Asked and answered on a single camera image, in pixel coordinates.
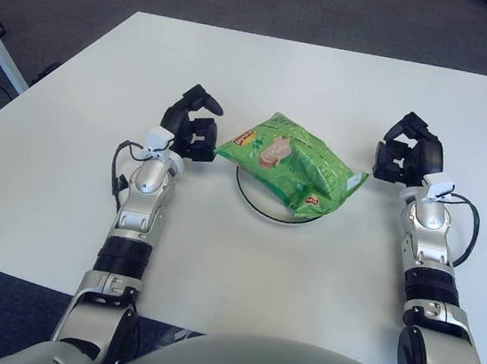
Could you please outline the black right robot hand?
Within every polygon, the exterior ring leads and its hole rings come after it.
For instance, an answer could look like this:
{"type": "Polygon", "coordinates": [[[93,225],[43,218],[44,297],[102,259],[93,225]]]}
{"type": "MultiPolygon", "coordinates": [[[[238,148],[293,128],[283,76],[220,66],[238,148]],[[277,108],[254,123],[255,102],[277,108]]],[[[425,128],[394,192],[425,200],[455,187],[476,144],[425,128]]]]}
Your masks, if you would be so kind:
{"type": "Polygon", "coordinates": [[[443,171],[443,146],[417,114],[410,112],[386,132],[377,144],[373,176],[404,184],[406,202],[444,201],[455,189],[443,171]]]}

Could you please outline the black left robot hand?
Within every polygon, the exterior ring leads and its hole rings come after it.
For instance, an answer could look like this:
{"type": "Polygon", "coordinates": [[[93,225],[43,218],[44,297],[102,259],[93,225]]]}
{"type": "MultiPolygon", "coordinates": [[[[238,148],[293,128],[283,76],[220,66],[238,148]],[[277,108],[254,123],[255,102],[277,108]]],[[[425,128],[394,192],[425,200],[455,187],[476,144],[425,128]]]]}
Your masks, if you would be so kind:
{"type": "Polygon", "coordinates": [[[212,162],[215,159],[217,123],[211,117],[190,119],[190,113],[205,108],[216,116],[223,115],[223,109],[216,99],[202,85],[194,85],[182,98],[166,110],[160,126],[171,137],[162,137],[159,146],[148,146],[149,151],[142,151],[142,158],[150,158],[168,148],[181,158],[197,162],[212,162]]]}

